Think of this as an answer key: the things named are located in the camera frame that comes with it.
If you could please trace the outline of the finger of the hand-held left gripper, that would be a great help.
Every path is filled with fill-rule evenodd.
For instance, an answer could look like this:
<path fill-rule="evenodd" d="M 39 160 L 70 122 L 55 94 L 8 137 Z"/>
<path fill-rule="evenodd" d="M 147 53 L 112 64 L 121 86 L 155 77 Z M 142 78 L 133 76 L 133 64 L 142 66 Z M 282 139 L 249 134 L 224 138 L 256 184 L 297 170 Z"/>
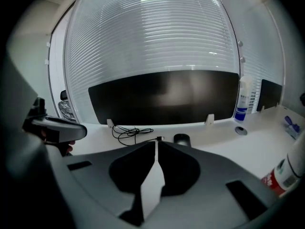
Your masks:
<path fill-rule="evenodd" d="M 83 139 L 87 135 L 87 128 L 81 124 L 65 119 L 44 116 L 33 119 L 32 124 L 42 128 L 49 143 L 66 143 Z"/>

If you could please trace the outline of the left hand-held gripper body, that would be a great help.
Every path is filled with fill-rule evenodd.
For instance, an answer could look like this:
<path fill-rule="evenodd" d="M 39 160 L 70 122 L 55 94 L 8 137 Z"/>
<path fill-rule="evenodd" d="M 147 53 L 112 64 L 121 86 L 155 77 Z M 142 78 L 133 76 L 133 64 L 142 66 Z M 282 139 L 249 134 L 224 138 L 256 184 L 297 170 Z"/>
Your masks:
<path fill-rule="evenodd" d="M 41 120 L 46 115 L 45 100 L 43 98 L 36 98 L 23 123 L 23 130 L 32 134 L 41 134 L 42 128 L 38 125 L 34 125 L 32 121 Z"/>

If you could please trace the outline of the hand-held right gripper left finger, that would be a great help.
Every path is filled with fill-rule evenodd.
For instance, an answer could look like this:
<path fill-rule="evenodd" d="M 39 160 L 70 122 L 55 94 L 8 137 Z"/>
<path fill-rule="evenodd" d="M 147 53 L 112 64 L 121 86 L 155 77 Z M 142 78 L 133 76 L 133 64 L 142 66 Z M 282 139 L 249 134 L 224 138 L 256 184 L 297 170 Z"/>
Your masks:
<path fill-rule="evenodd" d="M 141 195 L 154 160 L 154 142 L 66 157 L 76 229 L 156 229 L 144 220 Z"/>

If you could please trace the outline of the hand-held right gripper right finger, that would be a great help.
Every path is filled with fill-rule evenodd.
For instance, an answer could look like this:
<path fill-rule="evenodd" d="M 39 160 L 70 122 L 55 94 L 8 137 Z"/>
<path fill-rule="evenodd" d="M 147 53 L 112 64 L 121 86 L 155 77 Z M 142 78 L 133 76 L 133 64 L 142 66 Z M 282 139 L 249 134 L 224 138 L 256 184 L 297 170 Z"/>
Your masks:
<path fill-rule="evenodd" d="M 266 212 L 278 196 L 232 160 L 160 142 L 165 186 L 145 229 L 233 229 Z"/>

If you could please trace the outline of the grey computer mouse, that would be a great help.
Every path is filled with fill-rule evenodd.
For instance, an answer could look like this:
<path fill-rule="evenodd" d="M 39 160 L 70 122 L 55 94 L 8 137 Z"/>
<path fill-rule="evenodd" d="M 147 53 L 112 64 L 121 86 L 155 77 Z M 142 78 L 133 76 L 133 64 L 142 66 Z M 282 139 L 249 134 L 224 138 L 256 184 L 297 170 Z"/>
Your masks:
<path fill-rule="evenodd" d="M 183 146 L 191 146 L 191 140 L 187 134 L 175 134 L 173 142 Z"/>

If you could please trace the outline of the person's left hand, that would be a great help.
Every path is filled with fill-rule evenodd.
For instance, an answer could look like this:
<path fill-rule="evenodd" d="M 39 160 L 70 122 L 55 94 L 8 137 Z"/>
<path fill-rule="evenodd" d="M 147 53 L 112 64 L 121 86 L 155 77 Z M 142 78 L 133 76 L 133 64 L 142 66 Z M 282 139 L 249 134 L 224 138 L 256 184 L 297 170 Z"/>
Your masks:
<path fill-rule="evenodd" d="M 44 142 L 45 145 L 50 145 L 56 147 L 61 156 L 69 156 L 70 152 L 73 150 L 73 145 L 76 141 L 69 141 L 69 142 L 63 142 L 63 143 L 50 143 L 50 142 Z"/>

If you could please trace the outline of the plastic-wrapped office chair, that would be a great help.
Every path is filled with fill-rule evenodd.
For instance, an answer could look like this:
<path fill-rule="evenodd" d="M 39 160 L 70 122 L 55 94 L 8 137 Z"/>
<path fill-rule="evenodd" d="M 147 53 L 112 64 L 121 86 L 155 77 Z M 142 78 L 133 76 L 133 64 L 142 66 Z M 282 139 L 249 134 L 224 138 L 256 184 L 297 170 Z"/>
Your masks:
<path fill-rule="evenodd" d="M 58 107 L 59 107 L 59 110 L 60 110 L 64 119 L 66 119 L 68 121 L 76 122 L 76 119 L 73 115 L 73 112 L 72 112 L 72 109 L 70 107 L 68 99 L 61 100 L 58 103 Z"/>

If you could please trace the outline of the clear water bottle red cap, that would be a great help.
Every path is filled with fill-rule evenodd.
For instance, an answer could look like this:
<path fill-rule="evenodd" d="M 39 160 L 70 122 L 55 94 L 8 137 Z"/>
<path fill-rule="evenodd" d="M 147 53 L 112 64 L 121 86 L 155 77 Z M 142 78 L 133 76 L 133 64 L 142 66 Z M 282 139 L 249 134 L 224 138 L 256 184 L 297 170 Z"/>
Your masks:
<path fill-rule="evenodd" d="M 305 176 L 305 131 L 295 141 L 292 148 L 261 181 L 278 196 L 291 190 Z"/>

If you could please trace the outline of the white spray bottle blue label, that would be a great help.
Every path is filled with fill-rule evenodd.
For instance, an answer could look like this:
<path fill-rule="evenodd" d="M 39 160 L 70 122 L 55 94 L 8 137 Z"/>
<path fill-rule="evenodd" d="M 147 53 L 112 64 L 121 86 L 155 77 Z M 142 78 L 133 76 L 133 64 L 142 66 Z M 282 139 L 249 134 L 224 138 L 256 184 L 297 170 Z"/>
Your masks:
<path fill-rule="evenodd" d="M 248 75 L 244 75 L 243 77 L 241 77 L 238 101 L 234 114 L 235 121 L 239 123 L 243 122 L 245 119 L 248 106 L 250 103 L 252 88 L 253 88 L 253 78 Z"/>

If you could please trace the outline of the blue tissue packet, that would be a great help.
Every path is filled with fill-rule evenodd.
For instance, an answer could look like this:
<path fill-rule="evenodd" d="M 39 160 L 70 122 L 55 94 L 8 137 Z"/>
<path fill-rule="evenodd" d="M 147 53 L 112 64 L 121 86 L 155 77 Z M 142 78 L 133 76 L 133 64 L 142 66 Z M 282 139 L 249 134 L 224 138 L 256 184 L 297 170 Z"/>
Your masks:
<path fill-rule="evenodd" d="M 300 126 L 298 124 L 294 124 L 292 119 L 289 116 L 285 116 L 285 130 L 286 132 L 293 138 L 297 139 L 301 133 Z"/>

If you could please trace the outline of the wide black desk divider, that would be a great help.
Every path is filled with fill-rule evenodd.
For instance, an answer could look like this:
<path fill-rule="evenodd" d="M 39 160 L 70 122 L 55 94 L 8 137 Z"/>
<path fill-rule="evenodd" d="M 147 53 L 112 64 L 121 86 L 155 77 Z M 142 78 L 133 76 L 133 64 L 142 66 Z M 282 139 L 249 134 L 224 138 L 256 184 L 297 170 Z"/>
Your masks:
<path fill-rule="evenodd" d="M 88 89 L 102 125 L 177 125 L 233 116 L 239 90 L 237 73 L 181 70 L 148 73 Z"/>

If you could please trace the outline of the narrow black desk divider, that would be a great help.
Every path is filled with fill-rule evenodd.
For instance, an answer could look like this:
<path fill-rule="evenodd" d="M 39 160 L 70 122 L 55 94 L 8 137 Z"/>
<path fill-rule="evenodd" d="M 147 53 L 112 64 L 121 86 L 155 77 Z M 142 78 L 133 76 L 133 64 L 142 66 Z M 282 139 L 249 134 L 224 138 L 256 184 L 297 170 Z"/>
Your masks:
<path fill-rule="evenodd" d="M 277 104 L 280 103 L 282 88 L 283 87 L 279 84 L 262 79 L 261 91 L 256 111 L 262 111 L 263 107 L 265 110 L 276 107 Z"/>

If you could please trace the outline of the wide window blind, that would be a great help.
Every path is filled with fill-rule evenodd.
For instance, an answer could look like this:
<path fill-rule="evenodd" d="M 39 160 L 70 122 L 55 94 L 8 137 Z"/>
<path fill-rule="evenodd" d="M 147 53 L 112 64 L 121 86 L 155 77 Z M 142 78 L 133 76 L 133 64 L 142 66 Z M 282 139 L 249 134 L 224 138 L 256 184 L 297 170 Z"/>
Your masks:
<path fill-rule="evenodd" d="M 94 85 L 174 70 L 240 73 L 240 63 L 221 0 L 76 0 L 64 69 L 76 119 L 96 124 Z"/>

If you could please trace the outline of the narrow window blind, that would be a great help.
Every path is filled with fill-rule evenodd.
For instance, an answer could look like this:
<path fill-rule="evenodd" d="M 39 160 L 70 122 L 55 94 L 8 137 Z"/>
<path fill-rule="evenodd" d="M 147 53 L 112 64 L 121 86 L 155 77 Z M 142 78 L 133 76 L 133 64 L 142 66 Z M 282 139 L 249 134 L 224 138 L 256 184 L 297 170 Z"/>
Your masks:
<path fill-rule="evenodd" d="M 255 113 L 262 79 L 284 84 L 284 57 L 274 18 L 263 0 L 220 0 L 232 23 L 237 41 L 242 41 L 244 75 L 253 78 L 249 113 Z"/>

